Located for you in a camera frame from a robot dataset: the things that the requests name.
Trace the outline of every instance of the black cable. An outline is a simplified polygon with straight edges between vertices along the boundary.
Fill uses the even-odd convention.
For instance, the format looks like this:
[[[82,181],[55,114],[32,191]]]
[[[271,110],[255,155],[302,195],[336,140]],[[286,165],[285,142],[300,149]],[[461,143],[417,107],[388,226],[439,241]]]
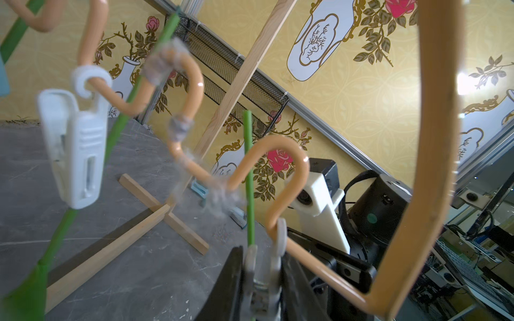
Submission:
[[[487,214],[489,215],[489,218],[491,219],[491,223],[489,223],[489,228],[487,230],[484,230],[483,232],[478,233],[471,240],[474,240],[474,239],[476,239],[479,236],[487,235],[489,233],[489,231],[491,231],[491,229],[493,228],[493,226],[494,226],[494,217],[492,215],[492,212],[491,211],[487,211]]]
[[[346,204],[346,194],[348,193],[348,190],[355,183],[358,183],[358,182],[363,181],[363,180],[368,179],[368,178],[377,178],[378,176],[380,176],[380,174],[378,174],[376,171],[370,169],[368,171],[362,172],[359,175],[357,175],[344,188],[344,196],[341,199],[341,202],[339,203],[339,221],[341,222],[341,226],[343,227],[343,231],[346,234],[351,234],[351,235],[358,235],[359,234],[355,230],[353,225],[350,223],[350,218],[348,218],[348,212],[346,211],[345,204]]]
[[[473,267],[473,269],[476,269],[476,266],[479,264],[481,257],[482,257],[482,253],[479,253],[479,257],[478,257],[478,259],[476,259],[476,263],[475,263],[475,266]]]
[[[454,233],[459,233],[461,235],[466,235],[466,232],[464,232],[460,226],[458,225],[455,225],[455,224],[450,224],[450,225],[446,225],[446,227],[451,230],[452,232]]]
[[[323,288],[325,285],[327,285],[327,283],[323,282],[321,284],[317,284],[315,286],[312,287],[312,290],[316,290],[316,289],[319,289],[319,288]]]
[[[492,215],[492,211],[494,208],[500,203],[503,197],[510,192],[512,185],[514,184],[514,172],[510,174],[509,178],[503,183],[503,185],[497,190],[496,194],[493,198],[487,203],[484,210],[480,213],[478,218],[475,220],[473,225],[469,228],[466,233],[467,240],[473,240],[480,235],[486,235],[487,232],[479,233],[480,229],[485,225],[487,219],[484,220],[484,215]],[[491,225],[490,228],[494,225],[494,220],[491,216]]]

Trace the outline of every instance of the green dot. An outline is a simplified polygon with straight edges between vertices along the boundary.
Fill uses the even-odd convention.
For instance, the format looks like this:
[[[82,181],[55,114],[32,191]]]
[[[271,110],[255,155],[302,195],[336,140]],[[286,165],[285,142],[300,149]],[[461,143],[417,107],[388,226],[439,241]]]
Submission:
[[[375,224],[378,221],[377,217],[373,213],[368,214],[368,222],[371,224]]]

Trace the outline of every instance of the wooden stick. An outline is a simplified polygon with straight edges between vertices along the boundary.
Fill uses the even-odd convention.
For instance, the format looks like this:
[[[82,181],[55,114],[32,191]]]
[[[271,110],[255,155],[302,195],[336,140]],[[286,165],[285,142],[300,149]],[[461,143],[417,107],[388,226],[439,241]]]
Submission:
[[[253,76],[253,73],[259,66],[262,58],[268,51],[269,46],[275,39],[275,36],[279,32],[280,28],[284,24],[287,16],[291,12],[291,9],[295,5],[296,0],[279,0],[277,4],[273,8],[273,11],[268,17],[268,20],[264,24],[264,27],[261,30],[261,33],[257,37],[257,40],[253,43],[250,52],[248,53],[248,57],[246,57],[245,62],[239,69],[237,75],[235,75],[234,81],[232,81],[232,85],[228,89],[227,93],[223,97],[222,102],[219,104],[216,113],[211,119],[209,125],[203,135],[200,138],[200,141],[196,145],[194,149],[194,154],[200,158],[205,157],[205,154],[211,147],[214,139],[218,135],[219,131],[223,127],[223,123],[227,120],[230,112],[234,108],[237,100],[243,93],[243,90],[246,88],[246,85],[250,81]],[[191,181],[191,178],[187,180],[187,183],[184,185],[183,189],[185,190]],[[170,196],[166,200],[166,204],[171,207],[175,206],[174,196],[170,194]]]
[[[118,180],[120,184],[126,188],[129,192],[131,192],[138,200],[141,201],[146,207],[148,207],[152,212],[155,212],[159,208],[161,208],[162,204],[147,190],[145,190],[141,185],[139,185],[135,180],[132,179],[128,174],[121,175]]]
[[[128,174],[121,175],[119,179],[120,184],[131,192],[141,203],[145,204],[150,210],[160,208],[162,205],[159,201],[148,193],[141,185],[132,179]],[[209,250],[209,245],[198,234],[190,229],[184,222],[176,217],[171,209],[169,213],[164,216],[164,222],[174,229],[181,237],[183,237],[189,244],[197,249],[202,255],[205,255]]]
[[[157,223],[161,222],[169,210],[170,207],[167,204],[163,205],[152,215],[49,286],[46,292],[45,313],[48,313]]]
[[[190,229],[184,222],[176,217],[173,212],[169,212],[164,216],[164,222],[171,226],[181,237],[183,237],[189,244],[197,249],[202,255],[205,255],[209,250],[209,245],[201,237],[198,236],[192,229]]]
[[[464,57],[462,2],[430,0],[417,5],[421,124],[414,194],[367,294],[373,314],[384,319],[398,312],[439,236],[457,167],[461,104],[456,75]]]

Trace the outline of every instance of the white 3d printed part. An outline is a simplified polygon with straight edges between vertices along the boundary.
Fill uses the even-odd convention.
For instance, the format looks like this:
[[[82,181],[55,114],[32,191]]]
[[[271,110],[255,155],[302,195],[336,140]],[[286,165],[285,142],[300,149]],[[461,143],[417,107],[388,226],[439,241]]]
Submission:
[[[293,175],[286,179],[286,184]],[[296,198],[291,203],[291,207],[298,212],[301,232],[349,254],[350,245],[335,212],[335,208],[344,196],[344,191],[337,189],[334,197],[331,198],[323,174],[313,172],[309,173],[303,189],[311,197],[312,203],[304,205]]]
[[[92,96],[84,89],[89,78],[102,78],[109,86],[113,82],[109,73],[98,66],[81,66],[71,77],[75,91],[84,98]],[[38,95],[37,104],[61,199],[72,209],[93,204],[100,195],[109,102],[97,93],[93,107],[80,111],[71,92],[46,89]]]

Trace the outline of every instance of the black motor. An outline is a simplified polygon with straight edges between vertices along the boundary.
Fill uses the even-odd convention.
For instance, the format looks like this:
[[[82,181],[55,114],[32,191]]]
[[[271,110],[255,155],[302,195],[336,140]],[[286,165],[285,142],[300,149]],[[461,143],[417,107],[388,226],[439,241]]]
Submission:
[[[346,193],[355,183],[370,178],[376,179],[347,213]],[[345,197],[339,204],[339,220],[351,243],[350,253],[358,257],[362,254],[366,261],[377,267],[411,200],[412,190],[394,177],[369,170],[348,183],[344,193]]]

